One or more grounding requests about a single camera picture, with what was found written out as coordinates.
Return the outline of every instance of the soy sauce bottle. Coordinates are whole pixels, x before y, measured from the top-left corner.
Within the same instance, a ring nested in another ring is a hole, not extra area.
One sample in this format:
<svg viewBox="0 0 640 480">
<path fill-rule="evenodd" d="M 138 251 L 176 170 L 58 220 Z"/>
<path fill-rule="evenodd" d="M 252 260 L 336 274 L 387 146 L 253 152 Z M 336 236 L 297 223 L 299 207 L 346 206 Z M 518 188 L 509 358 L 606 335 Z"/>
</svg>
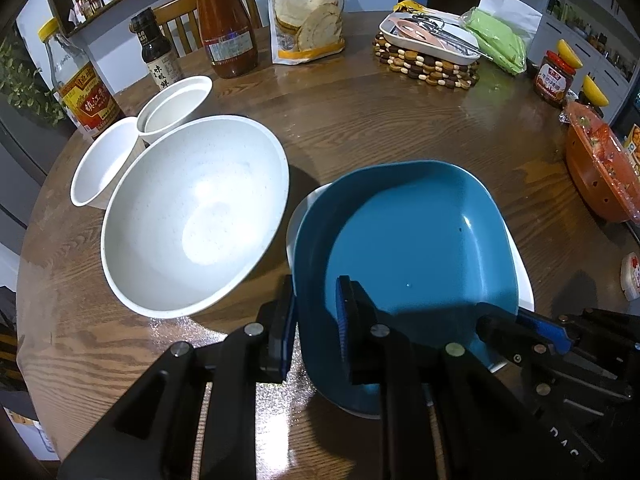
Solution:
<svg viewBox="0 0 640 480">
<path fill-rule="evenodd" d="M 175 50 L 160 32 L 150 7 L 131 19 L 131 30 L 138 35 L 142 44 L 142 61 L 146 63 L 159 89 L 163 90 L 184 78 Z"/>
</svg>

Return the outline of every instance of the plastic bag of flour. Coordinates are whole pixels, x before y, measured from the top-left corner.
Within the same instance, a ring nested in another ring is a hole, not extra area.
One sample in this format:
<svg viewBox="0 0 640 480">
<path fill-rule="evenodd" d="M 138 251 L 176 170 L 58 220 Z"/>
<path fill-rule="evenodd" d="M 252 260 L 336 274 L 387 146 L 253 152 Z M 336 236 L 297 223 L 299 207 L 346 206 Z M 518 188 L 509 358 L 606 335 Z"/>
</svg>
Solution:
<svg viewBox="0 0 640 480">
<path fill-rule="evenodd" d="M 340 52 L 344 0 L 269 0 L 271 57 L 298 64 Z"/>
</svg>

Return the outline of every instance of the white label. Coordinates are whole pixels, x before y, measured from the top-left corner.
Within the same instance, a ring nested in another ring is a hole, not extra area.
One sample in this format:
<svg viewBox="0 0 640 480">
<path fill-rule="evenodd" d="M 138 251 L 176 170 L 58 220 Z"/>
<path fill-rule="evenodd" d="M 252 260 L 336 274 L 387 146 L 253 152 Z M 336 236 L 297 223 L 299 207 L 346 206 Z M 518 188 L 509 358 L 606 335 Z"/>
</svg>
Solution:
<svg viewBox="0 0 640 480">
<path fill-rule="evenodd" d="M 178 59 L 173 49 L 171 52 L 164 54 L 155 61 L 146 64 L 149 72 L 154 77 L 156 84 L 160 89 L 167 88 L 169 85 L 180 81 L 184 76 L 182 70 L 178 66 Z"/>
<path fill-rule="evenodd" d="M 548 90 L 553 97 L 556 97 L 558 92 L 564 92 L 566 90 L 566 79 L 564 76 L 546 63 L 542 66 L 540 72 L 538 72 L 538 78 L 542 80 L 543 87 Z"/>
<path fill-rule="evenodd" d="M 206 45 L 213 63 L 240 56 L 254 47 L 254 43 L 251 41 L 250 31 L 246 31 L 240 35 L 234 32 L 228 36 L 207 41 Z"/>
</svg>

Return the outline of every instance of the bowl rim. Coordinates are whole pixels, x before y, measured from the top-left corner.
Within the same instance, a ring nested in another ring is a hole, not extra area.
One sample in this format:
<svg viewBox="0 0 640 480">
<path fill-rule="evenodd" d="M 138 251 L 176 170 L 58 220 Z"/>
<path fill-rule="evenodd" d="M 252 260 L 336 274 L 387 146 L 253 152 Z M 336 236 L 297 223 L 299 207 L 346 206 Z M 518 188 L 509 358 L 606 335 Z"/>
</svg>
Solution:
<svg viewBox="0 0 640 480">
<path fill-rule="evenodd" d="M 80 178 L 80 174 L 82 173 L 82 170 L 84 169 L 85 165 L 88 163 L 89 159 L 91 159 L 91 157 L 93 156 L 94 151 L 96 151 L 96 150 L 98 150 L 100 148 L 100 146 L 104 142 L 104 139 L 109 137 L 109 135 L 112 132 L 114 132 L 115 130 L 117 130 L 117 129 L 123 127 L 123 126 L 127 126 L 127 125 L 132 126 L 130 128 L 130 130 L 132 132 L 135 132 L 135 134 L 136 134 L 136 138 L 131 143 L 131 147 L 130 147 L 128 153 L 127 153 L 127 156 L 129 156 L 131 154 L 133 149 L 136 147 L 136 142 L 138 142 L 138 139 L 140 138 L 140 136 L 138 135 L 137 128 L 136 128 L 136 124 L 135 124 L 137 120 L 138 120 L 137 117 L 125 117 L 123 119 L 120 119 L 119 121 L 116 121 L 111 126 L 109 126 L 106 130 L 104 130 L 103 133 L 101 133 L 100 136 L 98 136 L 97 139 L 95 139 L 94 142 L 89 146 L 89 149 L 86 150 L 86 152 L 84 153 L 84 155 L 80 159 L 80 162 L 78 163 L 78 167 L 76 168 L 76 172 L 74 173 L 74 176 L 71 179 L 71 186 L 70 186 L 70 190 L 69 190 L 69 195 L 71 196 L 71 203 L 73 205 L 78 206 L 78 207 L 89 205 L 93 200 L 98 198 L 100 193 L 102 193 L 107 188 L 107 186 L 113 181 L 113 178 L 112 178 L 110 181 L 104 183 L 104 186 L 102 186 L 89 200 L 78 200 L 78 198 L 76 197 L 76 187 L 78 186 L 78 179 Z M 122 164 L 118 168 L 118 171 L 121 170 L 121 168 L 123 167 L 123 165 L 126 162 L 126 160 L 127 159 L 125 158 L 122 161 Z"/>
<path fill-rule="evenodd" d="M 280 169 L 281 169 L 282 177 L 284 180 L 284 185 L 282 186 L 282 190 L 281 190 L 282 195 L 280 196 L 279 202 L 276 204 L 275 216 L 279 217 L 280 220 L 279 222 L 277 222 L 277 224 L 274 225 L 273 228 L 271 228 L 268 231 L 268 235 L 265 238 L 266 243 L 262 251 L 256 257 L 248 260 L 247 263 L 244 265 L 244 267 L 231 280 L 229 280 L 226 285 L 219 288 L 215 293 L 207 296 L 206 298 L 203 298 L 200 301 L 197 301 L 196 303 L 192 303 L 187 306 L 182 306 L 180 308 L 174 308 L 171 310 L 153 310 L 151 308 L 138 305 L 137 303 L 131 301 L 118 288 L 116 283 L 113 281 L 113 278 L 111 277 L 111 273 L 109 272 L 109 266 L 107 264 L 106 254 L 104 251 L 105 232 L 106 232 L 107 222 L 111 213 L 111 207 L 113 206 L 114 200 L 116 199 L 118 192 L 120 190 L 120 187 L 128 177 L 129 173 L 133 171 L 133 169 L 140 163 L 141 160 L 144 160 L 145 157 L 149 156 L 149 153 L 154 153 L 155 151 L 157 151 L 158 149 L 156 147 L 161 146 L 162 142 L 166 142 L 166 140 L 173 135 L 179 135 L 183 130 L 192 127 L 194 124 L 200 124 L 200 123 L 211 122 L 211 121 L 223 121 L 223 120 L 239 121 L 241 123 L 250 124 L 255 128 L 257 128 L 258 130 L 260 130 L 261 133 L 263 133 L 265 137 L 267 137 L 267 139 L 271 141 L 278 155 L 278 160 L 280 161 Z M 160 137 L 160 139 L 156 140 L 155 143 L 149 146 L 133 162 L 133 164 L 127 168 L 127 171 L 124 173 L 118 185 L 116 186 L 115 190 L 113 191 L 113 194 L 111 195 L 111 198 L 109 200 L 109 205 L 107 206 L 107 209 L 104 213 L 104 219 L 102 220 L 102 231 L 100 233 L 100 261 L 102 263 L 102 270 L 104 271 L 105 278 L 107 279 L 107 282 L 109 283 L 109 286 L 113 291 L 113 293 L 116 295 L 116 297 L 127 308 L 131 309 L 137 314 L 141 314 L 142 316 L 156 318 L 156 319 L 173 319 L 177 317 L 191 316 L 193 314 L 196 314 L 197 312 L 200 312 L 201 310 L 204 310 L 214 305 L 219 300 L 224 298 L 228 293 L 234 290 L 236 286 L 238 286 L 238 284 L 242 282 L 242 280 L 244 280 L 245 277 L 247 277 L 247 275 L 260 262 L 260 260 L 264 256 L 264 253 L 268 250 L 269 246 L 271 245 L 271 242 L 273 241 L 273 238 L 278 232 L 280 224 L 282 223 L 282 216 L 284 215 L 284 211 L 287 206 L 288 197 L 289 197 L 289 163 L 287 161 L 287 155 L 285 154 L 284 149 L 280 141 L 278 140 L 278 138 L 266 126 L 259 123 L 258 121 L 254 121 L 253 119 L 249 119 L 247 117 L 242 117 L 242 116 L 236 116 L 236 115 L 217 115 L 217 116 L 203 117 L 201 119 L 196 119 L 194 121 L 190 121 L 188 123 L 182 124 L 175 130 L 172 130 L 164 134 L 164 136 Z"/>
<path fill-rule="evenodd" d="M 179 119 L 176 119 L 173 123 L 168 124 L 167 126 L 164 126 L 162 128 L 158 128 L 157 130 L 151 130 L 149 132 L 144 131 L 143 129 L 143 125 L 141 124 L 141 122 L 143 120 L 147 120 L 148 119 L 148 115 L 150 114 L 149 111 L 153 111 L 155 109 L 157 109 L 159 106 L 161 106 L 164 101 L 166 100 L 167 96 L 169 94 L 172 94 L 173 92 L 175 92 L 175 86 L 177 85 L 185 85 L 185 88 L 182 89 L 182 91 L 186 90 L 190 85 L 187 85 L 185 83 L 190 83 L 190 84 L 204 84 L 207 86 L 207 94 L 202 98 L 202 100 L 200 102 L 198 102 L 198 104 L 195 106 L 195 108 L 193 110 L 191 110 L 189 113 L 182 115 Z M 142 110 L 140 110 L 140 113 L 137 116 L 137 121 L 136 121 L 136 129 L 138 130 L 138 135 L 140 137 L 142 137 L 143 139 L 147 139 L 147 137 L 151 137 L 151 136 L 158 136 L 158 135 L 164 135 L 164 132 L 168 132 L 174 128 L 176 128 L 177 126 L 180 126 L 180 121 L 183 121 L 184 118 L 188 117 L 191 113 L 193 113 L 194 110 L 196 110 L 206 99 L 207 97 L 209 97 L 209 95 L 211 94 L 211 89 L 213 88 L 213 81 L 211 80 L 211 78 L 207 75 L 194 75 L 191 77 L 186 77 L 184 79 L 180 79 L 180 81 L 176 81 L 175 83 L 169 85 L 167 88 L 164 88 L 163 90 L 161 90 L 160 92 L 158 92 L 158 94 L 154 95 L 148 103 L 146 103 L 143 107 Z"/>
</svg>

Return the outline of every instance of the table top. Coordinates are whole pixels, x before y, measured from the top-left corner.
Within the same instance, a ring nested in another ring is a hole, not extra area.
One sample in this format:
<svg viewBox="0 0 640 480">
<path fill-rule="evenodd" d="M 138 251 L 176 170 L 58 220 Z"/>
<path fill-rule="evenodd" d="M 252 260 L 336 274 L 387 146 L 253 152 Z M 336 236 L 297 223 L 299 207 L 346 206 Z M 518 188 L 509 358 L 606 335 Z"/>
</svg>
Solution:
<svg viewBox="0 0 640 480">
<path fill-rule="evenodd" d="M 282 225 L 257 268 L 224 300 L 191 318 L 148 319 L 110 291 L 100 264 L 104 212 L 74 207 L 72 176 L 88 143 L 75 133 L 38 197 L 22 247 L 17 309 L 18 364 L 36 411 L 64 458 L 168 345 L 219 341 L 254 320 L 289 271 L 285 231 L 299 201 L 348 171 L 436 158 L 457 164 L 491 192 L 529 273 L 536 311 L 587 306 L 622 311 L 622 257 L 637 249 L 623 225 L 585 206 L 563 159 L 558 111 L 489 62 L 469 91 L 431 87 L 390 72 L 371 40 L 384 12 L 346 14 L 343 53 L 299 66 L 272 65 L 267 29 L 257 31 L 260 65 L 215 79 L 213 113 L 260 121 L 282 143 L 290 197 Z M 186 75 L 213 70 L 201 49 L 180 60 Z M 157 88 L 150 76 L 116 98 L 137 114 Z M 517 368 L 498 374 L 509 385 Z M 319 396 L 300 351 L 283 386 L 258 386 L 259 478 L 372 478 L 378 422 L 348 415 Z"/>
</svg>

